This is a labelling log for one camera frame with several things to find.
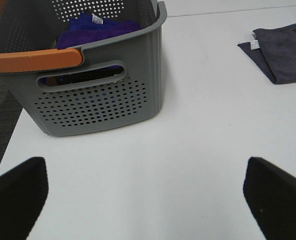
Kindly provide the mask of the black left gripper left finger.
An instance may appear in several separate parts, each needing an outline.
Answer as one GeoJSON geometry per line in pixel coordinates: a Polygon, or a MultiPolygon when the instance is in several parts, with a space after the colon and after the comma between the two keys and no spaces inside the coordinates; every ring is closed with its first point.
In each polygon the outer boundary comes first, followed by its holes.
{"type": "Polygon", "coordinates": [[[0,176],[0,240],[28,238],[49,193],[46,161],[32,157],[0,176]]]}

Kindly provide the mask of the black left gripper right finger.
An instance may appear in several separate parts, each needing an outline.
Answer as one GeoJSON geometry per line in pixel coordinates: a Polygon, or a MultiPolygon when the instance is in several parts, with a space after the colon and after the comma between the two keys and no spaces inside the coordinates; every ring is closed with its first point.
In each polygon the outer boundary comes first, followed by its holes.
{"type": "Polygon", "coordinates": [[[265,239],[296,240],[296,177],[261,157],[251,157],[242,191],[265,239]]]}

